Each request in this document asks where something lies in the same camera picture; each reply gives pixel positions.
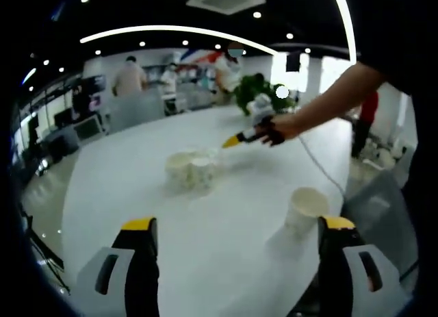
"hand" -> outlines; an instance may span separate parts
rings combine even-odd
[[[301,133],[295,125],[293,114],[276,115],[271,122],[273,126],[270,129],[279,132],[285,140],[294,139]],[[267,133],[267,129],[260,126],[256,127],[256,131],[257,133]],[[263,144],[269,144],[270,147],[274,146],[272,138],[268,134],[261,137],[261,142]]]

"red shirt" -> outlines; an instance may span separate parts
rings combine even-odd
[[[375,92],[362,103],[362,110],[359,119],[365,122],[373,123],[374,117],[376,116],[377,107],[378,93]]]

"floor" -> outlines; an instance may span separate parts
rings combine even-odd
[[[78,155],[79,152],[76,152],[65,157],[60,163],[52,166],[43,176],[35,176],[26,188],[22,198],[26,212],[34,216],[34,231],[61,259],[63,257],[61,224],[64,199]],[[371,166],[351,159],[346,196],[353,195],[364,184],[371,181],[377,173],[378,171]],[[35,251],[35,255],[49,281],[61,294],[65,294],[65,289],[49,270],[44,257],[37,251]],[[57,270],[57,272],[63,279],[62,271]],[[407,279],[407,283],[410,288],[413,287],[415,273]]]

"black sleeve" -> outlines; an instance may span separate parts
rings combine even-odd
[[[409,30],[400,0],[352,0],[350,12],[358,61],[388,76],[395,87],[403,86]]]

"white cable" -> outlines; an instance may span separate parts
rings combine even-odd
[[[302,146],[304,147],[305,151],[307,152],[307,155],[311,158],[311,160],[313,161],[313,163],[320,169],[320,171],[322,173],[324,173],[324,175],[326,176],[326,178],[328,180],[330,180],[330,182],[335,185],[337,187],[337,189],[339,190],[339,192],[342,195],[342,205],[345,203],[346,201],[346,193],[344,192],[344,190],[342,189],[341,185],[339,185],[328,173],[327,171],[324,169],[324,167],[322,167],[321,163],[319,163],[319,161],[315,158],[315,156],[312,154],[312,152],[310,152],[309,147],[307,146],[306,142],[303,140],[303,138],[301,136],[298,136],[298,139],[301,141]]]

